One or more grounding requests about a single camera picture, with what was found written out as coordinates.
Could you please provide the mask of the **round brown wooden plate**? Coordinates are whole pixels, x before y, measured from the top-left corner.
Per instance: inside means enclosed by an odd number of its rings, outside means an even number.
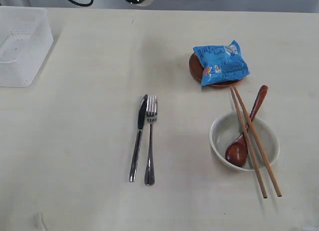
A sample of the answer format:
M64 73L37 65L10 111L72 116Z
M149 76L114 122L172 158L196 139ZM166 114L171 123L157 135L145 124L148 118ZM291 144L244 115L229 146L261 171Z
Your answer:
M193 53L190 56L188 66L189 66L189 71L190 71L190 74L192 75L192 77L197 82L199 82L199 84L201 84L202 76L203 76L203 67L201 66L199 59L197 58L195 53ZM241 81L242 80L227 81L227 82L221 82L221 83L216 83L216 84L210 84L208 86L213 87L213 88L225 88L225 87L229 87L231 85L235 85Z

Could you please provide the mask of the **white ceramic bowl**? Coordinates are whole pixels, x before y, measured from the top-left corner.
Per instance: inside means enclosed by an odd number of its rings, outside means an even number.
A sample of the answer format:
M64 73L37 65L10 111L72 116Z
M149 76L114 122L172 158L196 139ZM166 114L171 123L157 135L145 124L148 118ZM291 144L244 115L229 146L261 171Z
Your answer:
M253 121L253 125L259 135L263 150L270 165L273 165L280 153L279 140L271 127L259 117ZM242 172L254 172L250 158L246 159L243 167L235 166L225 159L225 152L228 146L240 135L242 131L236 112L230 112L219 116L214 120L209 131L209 142L211 149L217 159L226 167Z

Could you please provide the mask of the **brown wooden spoon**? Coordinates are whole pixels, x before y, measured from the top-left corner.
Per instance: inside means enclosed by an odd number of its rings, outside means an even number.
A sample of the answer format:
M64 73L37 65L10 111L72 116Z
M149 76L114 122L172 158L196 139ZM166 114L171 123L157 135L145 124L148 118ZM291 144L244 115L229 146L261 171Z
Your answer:
M251 113L250 113L250 119L251 121L254 120L256 114L258 113L266 95L268 92L268 86L262 85L261 88L258 91L257 97L255 99L254 105L252 107ZM244 137L244 134L242 133L236 140L233 141L233 143L226 149L225 152L225 159L229 163L237 166L237 167L243 167L246 163L246 159L248 156L248 148L247 143Z

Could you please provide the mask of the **white perforated plastic basket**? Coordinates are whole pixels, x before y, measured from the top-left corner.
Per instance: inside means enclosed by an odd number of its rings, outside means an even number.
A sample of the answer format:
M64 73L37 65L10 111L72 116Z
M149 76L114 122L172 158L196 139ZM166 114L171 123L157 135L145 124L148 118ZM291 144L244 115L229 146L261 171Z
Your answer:
M1 6L1 87L28 87L39 72L52 44L47 9Z

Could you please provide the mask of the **brown wooden chopstick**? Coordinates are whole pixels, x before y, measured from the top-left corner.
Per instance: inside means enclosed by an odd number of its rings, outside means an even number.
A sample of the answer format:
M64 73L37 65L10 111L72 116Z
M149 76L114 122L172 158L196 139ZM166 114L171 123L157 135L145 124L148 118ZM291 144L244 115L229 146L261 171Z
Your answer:
M242 98L241 98L238 90L236 89L236 87L234 87L234 91L235 91L235 96L237 98L237 102L238 102L240 111L242 112L242 114L244 114L244 116L246 118L246 121L248 123L248 126L250 127L250 129L252 131L253 137L254 137L254 139L256 141L256 144L257 144L257 147L259 149L259 153L261 154L261 157L262 157L262 159L264 161L265 167L266 167L267 172L268 172L268 174L270 176L270 179L271 179L272 184L274 186L275 192L276 192L278 197L281 197L282 196L282 192L280 190L280 187L278 185L277 179L276 179L275 174L273 172L273 169L272 169L272 167L270 165L270 162L269 162L269 160L268 160L268 158L266 156L266 153L264 151L264 148L263 148L262 142L261 142L261 140L259 138L259 135L256 132L256 129L255 129L255 127L254 127L254 125L253 125L253 123L252 123L252 121L250 119L250 116L249 116L249 114L248 114L248 112L246 110L246 107L245 107L245 105L244 105L244 103L242 101Z
M266 199L268 197L267 196L267 192L266 192L265 185L264 185L264 182L262 180L262 176L261 176L258 164L257 164L257 159L256 159L256 155L255 155L255 152L254 152L254 148L252 147L252 143L251 143L250 137L249 137L249 135L247 133L247 130L246 130L246 124L244 123L244 118L243 118L242 112L240 111L240 108L239 108L239 105L238 105L238 102L237 102L237 98L235 96L234 87L231 86L230 90L231 90L232 99L233 99L233 102L234 102L234 105L235 105L235 108L236 108L236 113L238 115L241 127L243 129L244 137L245 137L245 140L246 140L246 143L247 143L247 147L248 147L248 151L249 151L249 154L250 154L250 157L251 157L251 161L253 163L253 167L254 167L254 170L255 170L255 173L256 173L256 176L257 176L257 180L258 180L261 192L262 192L262 196L263 196L264 199Z

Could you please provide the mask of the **silver metal fork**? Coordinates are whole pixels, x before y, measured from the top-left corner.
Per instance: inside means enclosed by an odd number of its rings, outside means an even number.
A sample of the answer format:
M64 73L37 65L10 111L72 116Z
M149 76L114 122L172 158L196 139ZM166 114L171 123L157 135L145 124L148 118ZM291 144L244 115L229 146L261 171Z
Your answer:
M147 186L151 186L155 183L154 161L153 161L153 124L157 121L157 116L158 116L157 96L156 95L148 96L146 121L150 125L150 137L149 137L147 166L146 166L145 178L144 178L144 183Z

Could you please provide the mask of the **blue snack packet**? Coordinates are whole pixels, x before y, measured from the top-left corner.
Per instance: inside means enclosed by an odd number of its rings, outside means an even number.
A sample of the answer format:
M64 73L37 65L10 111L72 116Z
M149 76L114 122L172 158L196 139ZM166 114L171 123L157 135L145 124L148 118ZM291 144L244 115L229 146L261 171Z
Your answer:
M201 86L239 81L250 74L235 40L229 45L195 46L193 52L202 67Z

